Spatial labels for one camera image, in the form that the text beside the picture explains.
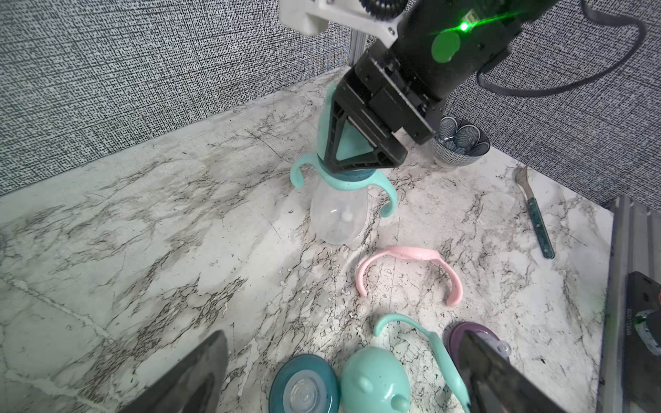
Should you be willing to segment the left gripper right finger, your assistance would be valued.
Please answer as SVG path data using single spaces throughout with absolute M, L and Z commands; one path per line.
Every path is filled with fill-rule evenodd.
M 460 341 L 459 362 L 471 412 L 563 411 L 472 331 L 466 332 Z

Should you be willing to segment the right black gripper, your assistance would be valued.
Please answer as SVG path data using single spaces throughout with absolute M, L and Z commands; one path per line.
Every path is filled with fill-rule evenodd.
M 324 163 L 332 172 L 396 168 L 408 151 L 394 134 L 403 129 L 421 145 L 437 132 L 449 80 L 447 62 L 433 56 L 435 30 L 401 30 L 392 46 L 375 41 L 352 67 L 352 120 L 324 101 Z

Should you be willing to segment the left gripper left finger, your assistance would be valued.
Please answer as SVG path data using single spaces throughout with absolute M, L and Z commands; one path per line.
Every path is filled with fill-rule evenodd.
M 122 411 L 215 412 L 228 362 L 227 338 L 217 330 Z

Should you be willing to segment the dark teal nipple collar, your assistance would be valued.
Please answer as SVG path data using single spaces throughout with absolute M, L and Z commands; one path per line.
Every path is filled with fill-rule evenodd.
M 332 172 L 321 158 L 318 158 L 318 161 L 320 161 L 322 170 L 329 177 L 333 177 L 344 182 L 361 182 L 369 179 L 376 172 L 376 170 L 343 170 L 340 172 Z

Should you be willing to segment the clear baby bottle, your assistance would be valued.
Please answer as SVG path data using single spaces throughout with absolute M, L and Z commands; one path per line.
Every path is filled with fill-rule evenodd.
M 317 237 L 328 244 L 347 244 L 366 225 L 368 191 L 338 190 L 320 178 L 311 204 L 311 224 Z

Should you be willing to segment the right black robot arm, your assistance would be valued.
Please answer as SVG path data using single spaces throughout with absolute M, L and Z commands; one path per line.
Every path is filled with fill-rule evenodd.
M 398 38 L 375 41 L 330 98 L 325 166 L 333 173 L 399 167 L 404 130 L 417 144 L 437 134 L 446 98 L 467 78 L 506 57 L 523 24 L 553 1 L 417 1 Z

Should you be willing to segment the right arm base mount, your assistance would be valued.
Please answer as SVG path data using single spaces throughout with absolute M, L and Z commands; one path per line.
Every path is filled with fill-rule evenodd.
M 660 284 L 638 271 L 628 275 L 622 383 L 628 401 L 660 411 Z

